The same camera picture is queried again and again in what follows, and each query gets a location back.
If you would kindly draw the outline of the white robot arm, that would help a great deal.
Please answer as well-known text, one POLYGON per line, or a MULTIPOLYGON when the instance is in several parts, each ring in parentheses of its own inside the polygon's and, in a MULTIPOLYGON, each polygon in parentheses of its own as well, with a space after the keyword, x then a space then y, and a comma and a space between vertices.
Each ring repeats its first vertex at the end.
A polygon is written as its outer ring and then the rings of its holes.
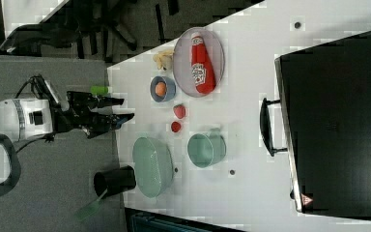
POLYGON ((36 140, 52 140, 58 133, 80 129, 91 139, 118 130, 134 118, 132 113, 101 114, 97 110, 121 105, 122 99, 68 91, 64 101, 52 95, 0 101, 0 158, 6 159, 9 174, 0 180, 0 197, 17 185, 21 164, 15 147, 36 140))

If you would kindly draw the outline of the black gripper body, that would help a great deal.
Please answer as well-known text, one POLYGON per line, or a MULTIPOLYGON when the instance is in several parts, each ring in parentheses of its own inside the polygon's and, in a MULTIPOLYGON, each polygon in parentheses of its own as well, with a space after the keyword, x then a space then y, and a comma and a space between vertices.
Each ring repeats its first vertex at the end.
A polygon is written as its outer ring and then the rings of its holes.
POLYGON ((100 99, 86 92, 67 92, 67 104, 69 108, 62 110, 56 108, 53 111, 53 128, 56 133, 69 132, 81 129, 88 139, 102 134, 100 115, 93 112, 98 106, 100 99))

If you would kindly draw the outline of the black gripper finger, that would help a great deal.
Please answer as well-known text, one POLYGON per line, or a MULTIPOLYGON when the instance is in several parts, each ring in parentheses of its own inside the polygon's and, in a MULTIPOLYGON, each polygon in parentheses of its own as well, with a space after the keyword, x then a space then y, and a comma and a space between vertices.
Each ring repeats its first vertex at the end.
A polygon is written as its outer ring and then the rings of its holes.
POLYGON ((119 130, 121 126, 134 117, 133 113, 102 115, 101 121, 111 130, 119 130))
POLYGON ((124 101, 125 101, 124 99, 102 97, 99 99, 99 108, 104 108, 104 107, 114 106, 114 105, 122 105, 124 101))

